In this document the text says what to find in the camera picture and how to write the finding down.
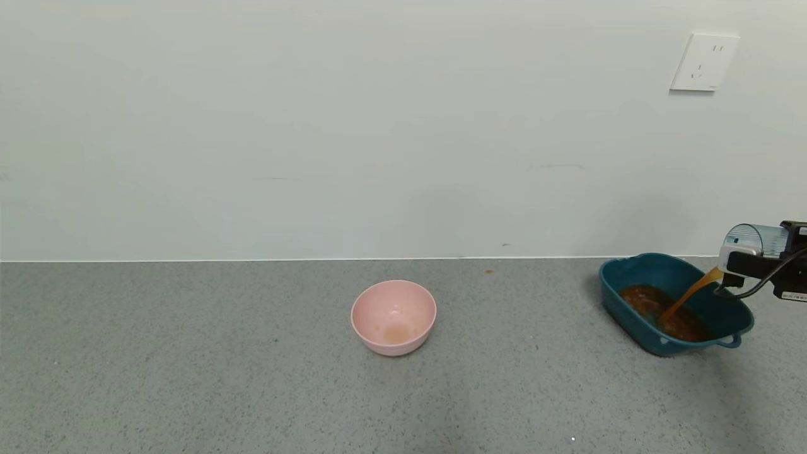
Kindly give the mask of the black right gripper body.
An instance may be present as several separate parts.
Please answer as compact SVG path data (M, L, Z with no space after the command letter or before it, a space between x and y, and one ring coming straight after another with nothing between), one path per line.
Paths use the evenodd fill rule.
M805 302L806 298L806 223L782 221L787 233L784 249L773 276L774 295L781 300Z

